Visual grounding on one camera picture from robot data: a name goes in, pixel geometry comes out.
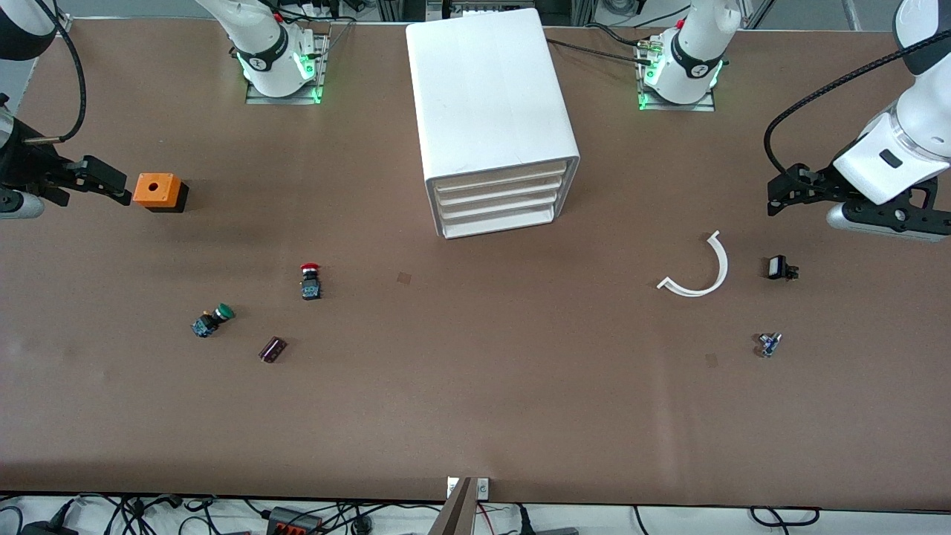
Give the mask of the orange black button enclosure box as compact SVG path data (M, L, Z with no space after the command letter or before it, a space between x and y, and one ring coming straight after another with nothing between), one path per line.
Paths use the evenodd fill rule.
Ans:
M152 213L183 213L189 187L173 173L140 173L133 203Z

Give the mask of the white divided bin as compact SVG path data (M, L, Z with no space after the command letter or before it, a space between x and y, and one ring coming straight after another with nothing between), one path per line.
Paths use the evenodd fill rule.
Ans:
M423 180L438 235L443 219L432 181L487 169L570 161L554 203L560 216L580 149L537 11L414 23L406 28L406 44Z

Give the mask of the black orange power strip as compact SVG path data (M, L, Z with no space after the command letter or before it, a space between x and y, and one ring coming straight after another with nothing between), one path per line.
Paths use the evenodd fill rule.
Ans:
M312 513L275 507L268 512L265 535L318 535L323 520Z

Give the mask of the green push button switch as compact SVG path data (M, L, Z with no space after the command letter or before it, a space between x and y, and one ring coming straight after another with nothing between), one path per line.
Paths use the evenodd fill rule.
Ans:
M229 307L229 305L221 302L218 307L212 309L211 311L205 311L194 321L191 326L192 332L197 337L208 338L214 335L221 325L230 321L231 319L234 319L235 317L236 315L234 310Z

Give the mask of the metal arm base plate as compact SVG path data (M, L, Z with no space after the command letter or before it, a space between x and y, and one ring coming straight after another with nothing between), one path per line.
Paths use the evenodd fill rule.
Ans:
M724 59L711 63L676 60L670 40L652 35L638 42L637 92L641 111L715 111L713 89Z
M311 43L293 45L289 57L278 64L278 70L290 76L290 82L279 82L276 85L281 91L280 95L261 92L257 85L252 84L250 71L242 68L242 75L247 83L247 104L309 106L322 102L330 39L326 34L313 34L309 30L305 31L305 36L311 39Z

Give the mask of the white curved plastic clip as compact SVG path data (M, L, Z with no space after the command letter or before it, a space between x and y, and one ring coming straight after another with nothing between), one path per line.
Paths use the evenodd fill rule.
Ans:
M711 294L711 292L716 291L724 284L728 275L728 267L730 262L728 261L728 255L726 248L723 246L722 241L720 240L720 231L716 230L707 237L707 244L710 245L711 250L715 254L718 263L718 270L716 278L713 283L704 289L689 289L684 288L683 285L680 285L675 280L672 280L670 277L663 278L656 284L657 289L666 289L666 291L674 294L676 296L681 296L685 298L699 298Z

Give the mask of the white mounting bracket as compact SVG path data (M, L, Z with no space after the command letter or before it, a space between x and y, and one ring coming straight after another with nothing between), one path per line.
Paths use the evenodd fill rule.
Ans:
M446 499L448 500L451 497L452 492L454 492L456 485L459 484L461 478L459 477L448 477L447 478L447 491ZM480 502L489 501L489 491L490 491L490 479L489 478L476 478L476 500Z

